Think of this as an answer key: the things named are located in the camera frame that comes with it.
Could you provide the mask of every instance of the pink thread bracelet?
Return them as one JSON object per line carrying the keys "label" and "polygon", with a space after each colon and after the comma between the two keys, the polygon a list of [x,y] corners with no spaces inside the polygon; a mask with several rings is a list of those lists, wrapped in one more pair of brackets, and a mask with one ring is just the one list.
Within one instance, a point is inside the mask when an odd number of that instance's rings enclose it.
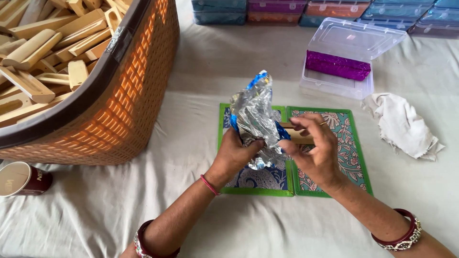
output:
{"label": "pink thread bracelet", "polygon": [[204,175],[201,175],[201,179],[202,179],[202,181],[204,182],[204,184],[206,184],[207,187],[209,187],[209,189],[210,189],[215,195],[221,195],[221,193],[215,191],[215,189],[209,184],[209,182],[207,182],[207,180],[204,178]]}

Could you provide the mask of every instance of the brown basket rim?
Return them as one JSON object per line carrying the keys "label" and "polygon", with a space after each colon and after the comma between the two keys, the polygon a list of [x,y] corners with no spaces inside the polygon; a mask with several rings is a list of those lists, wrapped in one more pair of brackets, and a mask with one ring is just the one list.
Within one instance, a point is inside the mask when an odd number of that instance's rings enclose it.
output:
{"label": "brown basket rim", "polygon": [[46,136],[78,118],[101,96],[120,66],[151,0],[134,0],[126,12],[120,33],[111,53],[104,52],[83,84],[68,98],[47,112],[22,123],[0,128],[0,149],[19,146]]}

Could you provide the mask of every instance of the maroon bangle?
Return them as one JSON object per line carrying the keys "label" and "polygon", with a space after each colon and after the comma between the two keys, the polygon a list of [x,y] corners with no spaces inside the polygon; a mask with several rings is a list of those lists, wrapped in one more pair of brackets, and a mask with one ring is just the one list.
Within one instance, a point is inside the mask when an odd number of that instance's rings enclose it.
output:
{"label": "maroon bangle", "polygon": [[386,242],[380,239],[377,239],[373,234],[371,236],[373,239],[380,245],[382,248],[389,251],[402,251],[409,249],[413,244],[415,244],[421,238],[421,222],[418,218],[411,212],[404,209],[394,209],[396,212],[400,213],[404,217],[408,217],[411,222],[409,225],[408,232],[402,236],[400,239],[395,241]]}
{"label": "maroon bangle", "polygon": [[179,255],[179,252],[180,252],[180,247],[173,254],[168,255],[166,257],[153,255],[153,254],[151,254],[150,251],[148,251],[145,248],[145,245],[144,245],[144,242],[143,242],[143,231],[147,228],[147,226],[153,220],[154,219],[149,220],[149,221],[145,222],[144,224],[142,224],[142,226],[140,226],[139,229],[137,230],[137,232],[135,233],[135,236],[134,236],[135,252],[139,256],[139,258],[175,258],[175,257],[177,257]]}

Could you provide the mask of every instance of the paper cup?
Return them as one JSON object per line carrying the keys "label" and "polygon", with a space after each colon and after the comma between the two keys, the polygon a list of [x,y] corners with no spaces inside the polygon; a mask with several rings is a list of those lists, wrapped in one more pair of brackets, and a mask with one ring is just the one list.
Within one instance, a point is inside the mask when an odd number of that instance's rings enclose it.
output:
{"label": "paper cup", "polygon": [[0,197],[40,195],[49,189],[53,175],[25,162],[13,162],[0,169]]}

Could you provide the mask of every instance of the white fabric surface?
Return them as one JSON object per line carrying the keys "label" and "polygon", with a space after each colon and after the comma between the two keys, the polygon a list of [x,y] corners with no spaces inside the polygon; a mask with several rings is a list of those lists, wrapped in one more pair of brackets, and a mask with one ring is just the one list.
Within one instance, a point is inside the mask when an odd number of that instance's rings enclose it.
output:
{"label": "white fabric surface", "polygon": [[[117,257],[141,223],[209,168],[217,152],[219,103],[263,69],[274,78],[273,105],[351,109],[375,196],[416,214],[426,231],[459,255],[458,40],[407,38],[373,62],[375,92],[406,98],[448,146],[433,163],[394,155],[359,101],[300,91],[315,29],[197,26],[190,0],[177,6],[180,45],[148,147],[120,166],[38,165],[53,171],[55,182],[39,197],[0,199],[0,256]],[[195,225],[180,257],[390,254],[333,199],[223,195]]]}
{"label": "white fabric surface", "polygon": [[381,139],[413,158],[437,160],[437,152],[445,146],[406,99],[393,93],[374,93],[365,98],[364,106],[379,119]]}

